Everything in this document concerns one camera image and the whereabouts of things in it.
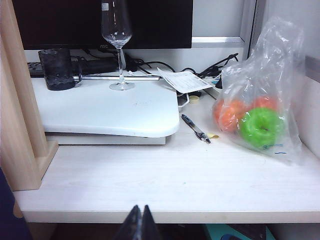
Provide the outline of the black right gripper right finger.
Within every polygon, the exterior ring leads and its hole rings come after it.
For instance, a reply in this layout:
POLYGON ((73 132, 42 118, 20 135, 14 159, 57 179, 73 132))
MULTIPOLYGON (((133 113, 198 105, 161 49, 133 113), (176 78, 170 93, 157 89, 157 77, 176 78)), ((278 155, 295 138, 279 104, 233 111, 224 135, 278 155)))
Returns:
POLYGON ((154 221, 152 213, 148 205, 144 206, 142 225, 141 225, 142 240, 161 240, 161 234, 154 221))

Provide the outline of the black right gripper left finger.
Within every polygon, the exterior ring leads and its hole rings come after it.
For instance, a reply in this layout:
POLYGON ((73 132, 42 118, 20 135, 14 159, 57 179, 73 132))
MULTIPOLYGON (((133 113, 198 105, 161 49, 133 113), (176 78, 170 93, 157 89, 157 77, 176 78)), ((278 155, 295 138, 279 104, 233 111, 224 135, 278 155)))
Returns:
POLYGON ((135 205, 120 226, 117 240, 140 240, 141 239, 141 210, 135 205))

